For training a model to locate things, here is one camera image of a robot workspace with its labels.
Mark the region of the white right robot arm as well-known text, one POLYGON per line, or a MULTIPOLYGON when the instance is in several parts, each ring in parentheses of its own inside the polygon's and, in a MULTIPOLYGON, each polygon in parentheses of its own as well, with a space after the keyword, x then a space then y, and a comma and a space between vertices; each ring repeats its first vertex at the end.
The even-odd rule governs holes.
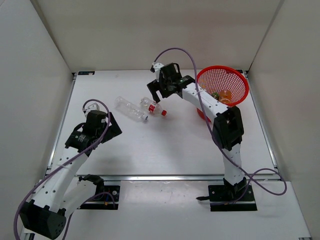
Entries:
POLYGON ((229 200, 238 199, 247 184, 244 172, 241 170, 241 142, 244 127, 240 109, 229 107, 202 90, 197 81, 191 76, 182 76, 176 63, 163 65, 154 62, 151 72, 156 79, 147 84, 152 98, 156 103, 161 98, 173 94, 202 110, 204 116, 210 119, 209 130, 212 139, 220 149, 224 164, 224 195, 229 200))

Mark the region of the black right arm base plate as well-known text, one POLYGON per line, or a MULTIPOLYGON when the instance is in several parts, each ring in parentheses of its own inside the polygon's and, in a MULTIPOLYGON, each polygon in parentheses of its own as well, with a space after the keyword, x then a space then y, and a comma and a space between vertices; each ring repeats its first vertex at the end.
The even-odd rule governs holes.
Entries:
POLYGON ((198 196, 198 201, 209 201, 211 212, 254 212, 258 210, 253 188, 244 178, 239 184, 208 185, 208 195, 198 196))

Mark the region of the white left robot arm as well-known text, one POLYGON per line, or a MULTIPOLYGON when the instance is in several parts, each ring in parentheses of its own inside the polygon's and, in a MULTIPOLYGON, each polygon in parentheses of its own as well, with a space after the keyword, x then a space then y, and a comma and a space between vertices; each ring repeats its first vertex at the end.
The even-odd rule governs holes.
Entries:
POLYGON ((105 191, 104 180, 93 174, 81 176, 72 190, 77 171, 100 145, 119 136, 121 128, 112 112, 98 99, 89 99, 83 106, 85 122, 71 132, 60 159, 52 165, 50 173, 37 183, 24 197, 14 216, 13 230, 16 239, 18 219, 23 226, 43 237, 55 240, 66 237, 73 212, 89 201, 113 195, 105 191))

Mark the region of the orange drink bottle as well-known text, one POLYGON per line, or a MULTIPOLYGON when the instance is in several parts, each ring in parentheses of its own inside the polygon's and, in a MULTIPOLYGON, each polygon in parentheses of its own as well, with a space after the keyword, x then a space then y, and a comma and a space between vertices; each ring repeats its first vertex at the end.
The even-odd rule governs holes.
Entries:
POLYGON ((219 99, 223 104, 230 104, 232 102, 232 93, 229 90, 221 90, 219 92, 219 99))

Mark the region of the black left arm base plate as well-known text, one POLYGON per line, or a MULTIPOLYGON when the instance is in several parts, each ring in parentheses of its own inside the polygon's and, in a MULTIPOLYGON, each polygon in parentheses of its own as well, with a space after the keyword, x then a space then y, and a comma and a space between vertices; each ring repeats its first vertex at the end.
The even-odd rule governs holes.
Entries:
POLYGON ((105 181, 97 175, 88 174, 79 176, 80 183, 91 182, 95 185, 95 193, 88 201, 84 202, 80 210, 118 210, 121 186, 105 181))

